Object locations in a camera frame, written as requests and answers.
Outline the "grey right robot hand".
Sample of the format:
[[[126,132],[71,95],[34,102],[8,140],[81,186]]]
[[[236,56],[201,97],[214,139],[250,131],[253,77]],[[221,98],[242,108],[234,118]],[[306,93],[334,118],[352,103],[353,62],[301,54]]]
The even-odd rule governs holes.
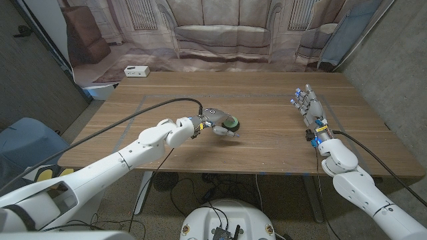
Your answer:
[[[295,96],[296,99],[290,102],[302,115],[307,128],[321,141],[332,139],[334,136],[328,129],[326,112],[311,86],[306,84],[305,91],[297,88]]]

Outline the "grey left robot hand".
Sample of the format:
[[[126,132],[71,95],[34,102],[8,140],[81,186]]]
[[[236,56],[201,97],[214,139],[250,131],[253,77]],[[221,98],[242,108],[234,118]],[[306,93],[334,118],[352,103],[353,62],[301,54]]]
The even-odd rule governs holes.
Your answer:
[[[239,121],[229,113],[215,108],[208,108],[202,111],[200,119],[202,124],[206,127],[211,127],[216,135],[239,137],[236,133],[240,127]]]

